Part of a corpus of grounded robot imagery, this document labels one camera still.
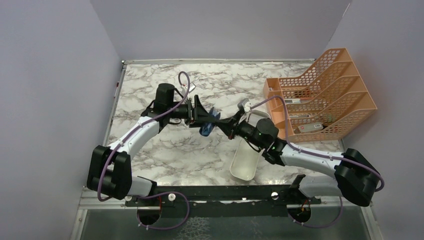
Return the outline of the blue leather card holder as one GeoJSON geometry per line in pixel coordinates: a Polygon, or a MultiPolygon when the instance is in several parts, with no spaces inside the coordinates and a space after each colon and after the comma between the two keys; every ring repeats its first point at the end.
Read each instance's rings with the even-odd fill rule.
{"type": "MultiPolygon", "coordinates": [[[[212,107],[209,110],[208,114],[214,117],[216,120],[219,120],[221,118],[221,113],[218,112],[214,107],[212,107]]],[[[199,133],[203,137],[208,137],[214,128],[215,128],[214,123],[211,123],[211,122],[204,123],[199,129],[199,133]]]]}

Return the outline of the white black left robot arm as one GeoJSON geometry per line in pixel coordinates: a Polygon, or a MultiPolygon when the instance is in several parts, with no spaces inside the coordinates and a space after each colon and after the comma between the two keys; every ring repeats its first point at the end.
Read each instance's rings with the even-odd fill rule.
{"type": "Polygon", "coordinates": [[[131,161],[172,119],[180,119],[190,128],[199,128],[205,137],[211,133],[221,117],[220,113],[214,109],[205,110],[199,97],[189,98],[187,92],[183,92],[180,101],[175,101],[175,93],[173,84],[159,84],[155,99],[124,136],[108,146],[98,145],[94,148],[86,187],[96,191],[101,202],[138,196],[144,205],[155,203],[157,183],[145,177],[133,176],[131,161]]]}

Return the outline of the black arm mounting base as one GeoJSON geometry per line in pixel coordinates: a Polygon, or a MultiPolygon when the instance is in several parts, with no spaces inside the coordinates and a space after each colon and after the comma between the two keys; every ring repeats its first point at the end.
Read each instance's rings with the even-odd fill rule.
{"type": "Polygon", "coordinates": [[[151,196],[129,196],[125,206],[136,209],[136,217],[153,228],[160,218],[294,217],[308,221],[311,206],[321,200],[299,190],[305,175],[291,184],[158,186],[151,196]]]}

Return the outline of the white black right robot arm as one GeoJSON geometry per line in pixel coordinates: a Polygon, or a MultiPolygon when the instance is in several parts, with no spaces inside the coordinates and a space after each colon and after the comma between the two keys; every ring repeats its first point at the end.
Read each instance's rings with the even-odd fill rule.
{"type": "Polygon", "coordinates": [[[356,149],[324,152],[302,148],[279,138],[279,130],[270,118],[261,118],[252,125],[242,119],[240,111],[216,120],[215,125],[229,139],[239,136],[258,147],[272,165],[295,166],[329,176],[335,180],[341,196],[355,205],[369,206],[374,193],[383,187],[380,173],[356,149]]]}

